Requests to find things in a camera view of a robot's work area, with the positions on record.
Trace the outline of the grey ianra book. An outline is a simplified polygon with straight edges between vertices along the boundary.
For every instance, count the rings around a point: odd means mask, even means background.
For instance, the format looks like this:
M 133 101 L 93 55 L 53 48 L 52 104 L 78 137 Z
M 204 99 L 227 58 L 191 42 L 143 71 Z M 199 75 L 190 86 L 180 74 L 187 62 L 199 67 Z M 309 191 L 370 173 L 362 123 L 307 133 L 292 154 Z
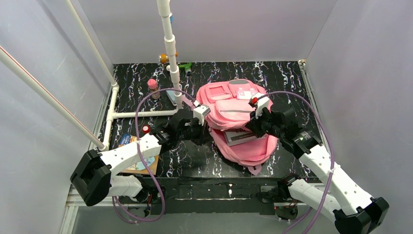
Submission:
M 243 129 L 235 129 L 223 131 L 225 140 L 229 146 L 239 145 L 250 141 L 255 141 L 267 137 L 265 134 L 262 137 L 257 137 L 253 132 Z

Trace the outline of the pink student backpack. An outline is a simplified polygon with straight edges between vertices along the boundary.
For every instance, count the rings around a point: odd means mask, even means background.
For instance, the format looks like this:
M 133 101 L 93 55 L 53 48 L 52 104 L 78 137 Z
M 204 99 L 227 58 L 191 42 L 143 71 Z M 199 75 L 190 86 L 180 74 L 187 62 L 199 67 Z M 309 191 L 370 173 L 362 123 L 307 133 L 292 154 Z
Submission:
M 229 146 L 223 131 L 243 129 L 254 110 L 248 103 L 256 93 L 265 94 L 263 87 L 247 79 L 234 79 L 208 83 L 200 87 L 196 100 L 210 108 L 205 120 L 219 151 L 229 161 L 246 166 L 253 175 L 258 175 L 276 149 L 278 139 L 268 135 L 265 138 Z

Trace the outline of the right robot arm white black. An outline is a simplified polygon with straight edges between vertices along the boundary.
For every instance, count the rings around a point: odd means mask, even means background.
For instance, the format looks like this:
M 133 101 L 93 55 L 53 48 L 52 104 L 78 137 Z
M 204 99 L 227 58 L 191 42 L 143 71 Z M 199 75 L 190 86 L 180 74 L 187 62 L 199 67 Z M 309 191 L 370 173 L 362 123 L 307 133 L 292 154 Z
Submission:
M 363 190 L 333 162 L 320 138 L 298 125 L 293 109 L 276 111 L 256 100 L 250 105 L 254 110 L 246 127 L 259 137 L 276 137 L 281 146 L 308 166 L 325 186 L 321 191 L 300 176 L 290 174 L 278 181 L 279 195 L 321 209 L 320 213 L 330 219 L 341 234 L 369 234 L 382 224 L 389 203 Z

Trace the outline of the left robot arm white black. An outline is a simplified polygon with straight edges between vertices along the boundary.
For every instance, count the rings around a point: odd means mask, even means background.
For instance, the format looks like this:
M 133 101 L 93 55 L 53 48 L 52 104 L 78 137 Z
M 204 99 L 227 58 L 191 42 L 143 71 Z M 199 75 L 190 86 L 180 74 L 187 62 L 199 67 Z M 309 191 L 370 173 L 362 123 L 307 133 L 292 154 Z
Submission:
M 121 176 L 120 172 L 146 158 L 177 148 L 183 140 L 197 145 L 209 142 L 206 123 L 209 113 L 206 105 L 192 111 L 181 109 L 169 122 L 136 141 L 109 151 L 87 151 L 70 176 L 71 184 L 87 206 L 94 206 L 110 196 L 137 197 L 143 189 L 141 181 L 133 175 Z

